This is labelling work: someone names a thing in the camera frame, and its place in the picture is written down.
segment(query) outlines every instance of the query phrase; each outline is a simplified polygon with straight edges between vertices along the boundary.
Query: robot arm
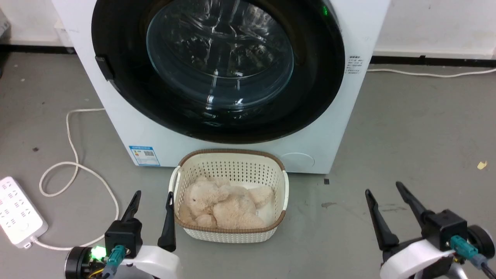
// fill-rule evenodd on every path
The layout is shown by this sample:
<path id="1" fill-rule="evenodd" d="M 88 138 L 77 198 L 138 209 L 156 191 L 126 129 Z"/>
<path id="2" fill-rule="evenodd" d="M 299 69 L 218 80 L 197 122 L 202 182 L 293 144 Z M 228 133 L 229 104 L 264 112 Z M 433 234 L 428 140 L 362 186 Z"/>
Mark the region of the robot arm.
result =
<path id="1" fill-rule="evenodd" d="M 469 260 L 489 278 L 487 259 L 495 255 L 491 236 L 476 225 L 446 209 L 434 213 L 426 209 L 401 182 L 396 188 L 403 201 L 412 209 L 421 227 L 422 237 L 400 243 L 382 217 L 370 190 L 365 191 L 372 223 L 384 263 L 381 279 L 434 279 L 448 276 L 467 279 L 462 264 Z"/>
<path id="2" fill-rule="evenodd" d="M 121 220 L 112 223 L 105 232 L 106 247 L 74 247 L 65 261 L 67 279 L 112 279 L 119 269 L 137 268 L 155 279 L 182 279 L 176 249 L 174 197 L 169 192 L 166 218 L 157 246 L 142 245 L 141 222 L 134 218 L 138 211 L 141 191 L 134 194 Z"/>

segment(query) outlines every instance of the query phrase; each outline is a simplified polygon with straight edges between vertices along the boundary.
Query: laundry basket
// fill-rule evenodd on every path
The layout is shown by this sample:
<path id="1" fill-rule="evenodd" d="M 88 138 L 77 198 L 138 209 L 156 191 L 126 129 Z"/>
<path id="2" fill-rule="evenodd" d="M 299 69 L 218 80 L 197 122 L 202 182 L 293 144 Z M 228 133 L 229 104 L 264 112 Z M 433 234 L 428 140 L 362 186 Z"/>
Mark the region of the laundry basket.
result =
<path id="1" fill-rule="evenodd" d="M 261 229 L 220 229 L 189 225 L 177 213 L 185 189 L 199 176 L 228 178 L 231 182 L 257 183 L 274 191 L 274 222 Z M 174 169 L 169 183 L 174 193 L 176 223 L 191 237 L 222 243 L 256 243 L 269 239 L 286 214 L 289 197 L 288 174 L 282 162 L 269 153 L 238 149 L 206 149 L 188 154 Z"/>

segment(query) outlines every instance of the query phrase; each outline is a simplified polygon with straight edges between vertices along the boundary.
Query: label sticker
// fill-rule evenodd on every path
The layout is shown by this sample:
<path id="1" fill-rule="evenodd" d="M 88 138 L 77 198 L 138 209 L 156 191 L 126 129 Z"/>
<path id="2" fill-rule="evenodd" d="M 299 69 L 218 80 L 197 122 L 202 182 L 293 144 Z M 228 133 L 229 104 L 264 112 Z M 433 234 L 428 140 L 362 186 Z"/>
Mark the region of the label sticker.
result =
<path id="1" fill-rule="evenodd" d="M 160 166 L 153 147 L 150 146 L 129 146 L 134 159 L 139 166 Z"/>
<path id="2" fill-rule="evenodd" d="M 362 71 L 364 60 L 361 56 L 350 56 L 344 73 L 357 74 Z"/>

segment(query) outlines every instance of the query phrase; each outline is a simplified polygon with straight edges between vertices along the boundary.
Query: power outlet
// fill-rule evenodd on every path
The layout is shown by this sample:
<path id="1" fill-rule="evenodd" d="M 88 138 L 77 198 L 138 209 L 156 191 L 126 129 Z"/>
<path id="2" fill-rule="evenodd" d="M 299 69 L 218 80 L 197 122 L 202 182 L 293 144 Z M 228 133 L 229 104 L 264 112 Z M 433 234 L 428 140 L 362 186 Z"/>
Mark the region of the power outlet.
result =
<path id="1" fill-rule="evenodd" d="M 48 224 L 10 176 L 0 180 L 0 225 L 18 248 L 31 247 L 31 237 L 45 233 Z"/>

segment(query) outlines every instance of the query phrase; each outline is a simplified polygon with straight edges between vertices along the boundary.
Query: floor stain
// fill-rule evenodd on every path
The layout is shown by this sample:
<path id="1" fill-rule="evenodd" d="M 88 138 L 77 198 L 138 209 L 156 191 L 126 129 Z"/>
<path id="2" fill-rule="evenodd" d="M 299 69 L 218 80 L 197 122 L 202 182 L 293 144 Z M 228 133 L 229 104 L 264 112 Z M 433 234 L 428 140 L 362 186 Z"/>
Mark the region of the floor stain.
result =
<path id="1" fill-rule="evenodd" d="M 296 206 L 296 209 L 301 215 L 305 215 L 305 213 L 303 213 L 303 210 L 299 206 Z"/>
<path id="2" fill-rule="evenodd" d="M 344 211 L 346 211 L 347 213 L 349 213 L 349 214 L 351 214 L 351 215 L 355 216 L 356 218 L 360 219 L 360 220 L 361 220 L 361 221 L 363 221 L 364 223 L 366 223 L 366 224 L 368 224 L 368 225 L 372 226 L 372 223 L 370 222 L 370 220 L 369 220 L 369 219 L 367 219 L 367 218 L 365 218 L 365 219 L 364 219 L 364 218 L 362 218 L 362 216 L 360 216 L 359 214 L 354 213 L 354 212 L 353 212 L 353 210 L 351 210 L 351 209 L 350 209 L 350 208 L 348 208 L 347 206 L 340 205 L 340 204 L 337 204 L 337 206 L 339 206 L 340 208 L 342 208 L 342 209 L 343 209 Z"/>
<path id="3" fill-rule="evenodd" d="M 329 206 L 333 206 L 333 205 L 336 205 L 338 203 L 331 203 L 331 202 L 328 202 L 328 203 L 323 203 L 321 204 L 320 206 L 323 207 L 323 208 L 328 208 Z"/>
<path id="4" fill-rule="evenodd" d="M 381 209 L 380 211 L 382 212 L 398 212 L 398 211 L 405 211 L 405 210 L 408 210 L 404 207 L 395 207 L 395 208 L 392 208 L 392 209 Z"/>

